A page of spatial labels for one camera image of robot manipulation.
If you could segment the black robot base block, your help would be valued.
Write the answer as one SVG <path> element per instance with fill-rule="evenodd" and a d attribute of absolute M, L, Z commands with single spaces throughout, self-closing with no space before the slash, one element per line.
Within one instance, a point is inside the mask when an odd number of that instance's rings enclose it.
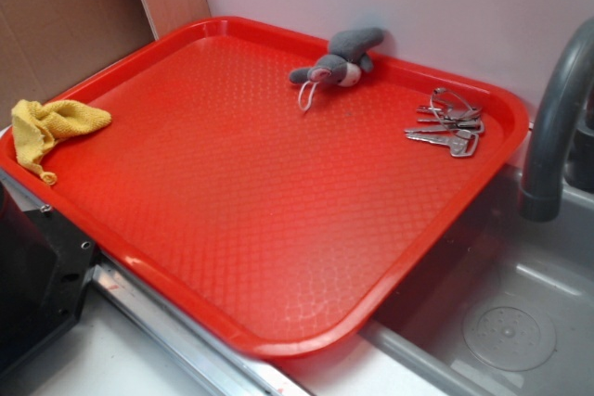
<path fill-rule="evenodd" d="M 80 320 L 95 240 L 59 211 L 22 210 L 1 188 L 1 376 Z"/>

